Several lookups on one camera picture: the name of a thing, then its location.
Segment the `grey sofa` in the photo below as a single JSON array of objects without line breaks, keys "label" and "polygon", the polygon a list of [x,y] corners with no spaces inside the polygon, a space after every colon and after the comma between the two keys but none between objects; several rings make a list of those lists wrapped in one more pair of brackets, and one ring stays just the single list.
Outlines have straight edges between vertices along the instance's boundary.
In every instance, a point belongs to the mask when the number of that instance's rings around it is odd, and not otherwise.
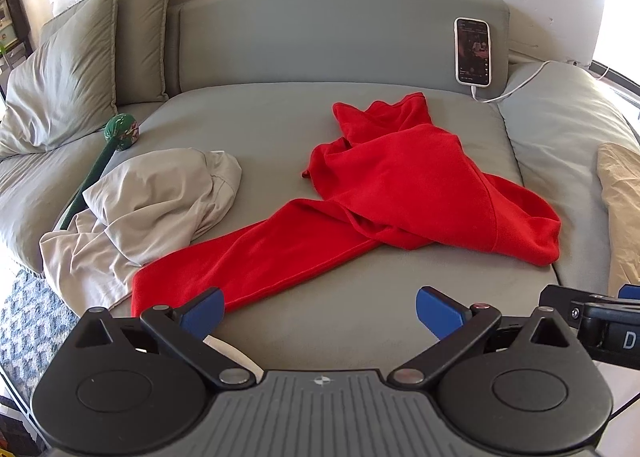
[{"label": "grey sofa", "polygon": [[[456,80],[458,17],[489,24],[486,88]],[[528,313],[548,284],[608,290],[597,151],[637,147],[626,102],[565,62],[509,65],[508,22],[500,0],[195,0],[168,12],[169,98],[127,107],[141,122],[130,154],[190,147],[238,159],[239,194],[212,237],[314,195],[302,173],[312,148],[340,134],[336,102],[364,108],[413,92],[482,171],[535,191],[562,221],[550,266],[441,245],[381,247],[230,314],[222,339],[272,368],[390,370],[431,341],[413,310],[424,285],[513,314]]]}]

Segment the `blue patterned rug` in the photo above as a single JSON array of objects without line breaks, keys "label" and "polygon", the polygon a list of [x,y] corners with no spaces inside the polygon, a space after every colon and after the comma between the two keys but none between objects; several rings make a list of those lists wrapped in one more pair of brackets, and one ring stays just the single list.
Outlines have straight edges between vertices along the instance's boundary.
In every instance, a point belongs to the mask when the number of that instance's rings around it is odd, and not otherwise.
[{"label": "blue patterned rug", "polygon": [[1,368],[24,402],[76,323],[76,315],[28,269],[1,291]]}]

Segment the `rear olive cushion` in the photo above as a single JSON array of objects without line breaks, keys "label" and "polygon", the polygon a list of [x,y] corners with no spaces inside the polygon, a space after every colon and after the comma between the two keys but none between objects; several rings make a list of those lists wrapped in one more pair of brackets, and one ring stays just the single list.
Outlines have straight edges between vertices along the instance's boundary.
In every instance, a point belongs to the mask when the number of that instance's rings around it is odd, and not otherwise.
[{"label": "rear olive cushion", "polygon": [[169,0],[117,0],[116,105],[163,102]]}]

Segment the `green massage hammer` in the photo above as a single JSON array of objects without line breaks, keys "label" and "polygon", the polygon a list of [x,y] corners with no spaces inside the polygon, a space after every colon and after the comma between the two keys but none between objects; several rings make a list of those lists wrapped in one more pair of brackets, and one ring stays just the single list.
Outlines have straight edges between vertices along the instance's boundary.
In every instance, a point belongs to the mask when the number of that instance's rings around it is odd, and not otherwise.
[{"label": "green massage hammer", "polygon": [[126,150],[137,143],[139,138],[138,122],[131,114],[119,113],[104,126],[103,136],[105,139],[104,148],[58,220],[58,224],[55,226],[56,229],[68,229],[72,218],[87,208],[88,204],[84,198],[84,191],[100,179],[115,152]]}]

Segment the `red garment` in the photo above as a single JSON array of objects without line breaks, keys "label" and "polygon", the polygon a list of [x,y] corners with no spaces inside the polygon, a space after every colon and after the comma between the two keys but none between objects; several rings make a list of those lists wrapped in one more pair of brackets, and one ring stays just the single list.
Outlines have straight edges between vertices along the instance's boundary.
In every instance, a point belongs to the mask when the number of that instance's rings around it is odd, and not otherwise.
[{"label": "red garment", "polygon": [[341,136],[314,148],[304,171],[316,197],[144,266],[131,312],[181,307],[212,288],[234,311],[383,245],[440,243],[536,266],[559,258],[561,221],[550,204],[480,171],[459,137],[434,125],[424,95],[363,110],[338,102],[333,113]]}]

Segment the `beige crumpled garment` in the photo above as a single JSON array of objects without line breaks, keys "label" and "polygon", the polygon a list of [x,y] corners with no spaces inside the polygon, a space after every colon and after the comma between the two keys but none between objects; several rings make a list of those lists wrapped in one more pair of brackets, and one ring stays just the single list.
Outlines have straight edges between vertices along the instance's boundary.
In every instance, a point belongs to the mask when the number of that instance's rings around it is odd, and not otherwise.
[{"label": "beige crumpled garment", "polygon": [[128,299],[134,274],[190,246],[233,206],[242,168],[222,150],[172,148],[130,158],[87,188],[86,209],[45,233],[43,275],[76,314]]}]

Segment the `olive cushion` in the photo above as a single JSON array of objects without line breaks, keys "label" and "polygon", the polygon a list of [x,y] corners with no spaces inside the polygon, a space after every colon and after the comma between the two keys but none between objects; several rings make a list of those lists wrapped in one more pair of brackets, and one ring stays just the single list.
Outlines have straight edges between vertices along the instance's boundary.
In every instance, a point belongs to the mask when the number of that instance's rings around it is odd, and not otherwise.
[{"label": "olive cushion", "polygon": [[163,102],[169,0],[117,0],[116,105]]},{"label": "olive cushion", "polygon": [[117,113],[117,0],[87,0],[10,74],[1,157],[46,152]]}]

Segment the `tan blanket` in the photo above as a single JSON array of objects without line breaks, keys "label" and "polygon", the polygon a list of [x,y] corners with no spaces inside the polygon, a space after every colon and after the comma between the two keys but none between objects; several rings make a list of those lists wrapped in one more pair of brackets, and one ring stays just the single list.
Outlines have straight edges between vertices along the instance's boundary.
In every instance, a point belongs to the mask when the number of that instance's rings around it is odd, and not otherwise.
[{"label": "tan blanket", "polygon": [[613,143],[601,144],[597,173],[608,209],[611,263],[608,293],[639,284],[639,154]]}]

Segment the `front olive cushion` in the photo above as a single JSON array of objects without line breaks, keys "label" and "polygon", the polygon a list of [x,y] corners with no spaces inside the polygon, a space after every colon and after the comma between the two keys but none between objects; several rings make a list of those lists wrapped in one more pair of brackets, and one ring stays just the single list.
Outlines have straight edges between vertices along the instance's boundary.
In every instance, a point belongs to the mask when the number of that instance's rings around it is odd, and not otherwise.
[{"label": "front olive cushion", "polygon": [[10,74],[1,157],[46,152],[117,113],[117,0],[87,0]]}]

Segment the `white smartphone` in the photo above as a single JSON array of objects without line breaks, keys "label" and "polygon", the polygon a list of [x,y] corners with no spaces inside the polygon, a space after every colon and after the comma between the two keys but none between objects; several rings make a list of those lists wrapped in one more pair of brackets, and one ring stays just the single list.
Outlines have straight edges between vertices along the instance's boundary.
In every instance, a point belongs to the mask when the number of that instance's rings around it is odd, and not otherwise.
[{"label": "white smartphone", "polygon": [[486,88],[492,81],[489,24],[480,19],[458,17],[454,21],[456,80],[469,87]]}]

